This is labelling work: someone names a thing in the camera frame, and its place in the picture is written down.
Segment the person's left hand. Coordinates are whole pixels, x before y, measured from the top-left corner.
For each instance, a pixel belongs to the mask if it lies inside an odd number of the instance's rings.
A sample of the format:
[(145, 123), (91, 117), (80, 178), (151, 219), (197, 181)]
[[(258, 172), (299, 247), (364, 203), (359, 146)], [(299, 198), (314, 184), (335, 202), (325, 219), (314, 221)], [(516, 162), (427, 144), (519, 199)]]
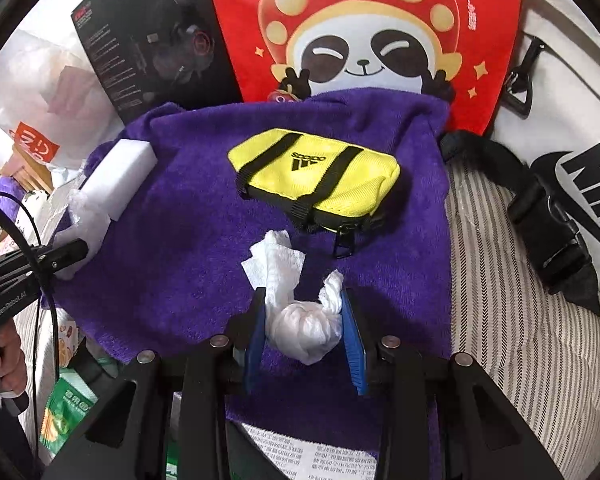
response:
[(11, 318), (0, 327), (0, 390), (15, 394), (26, 390), (28, 375), (21, 339)]

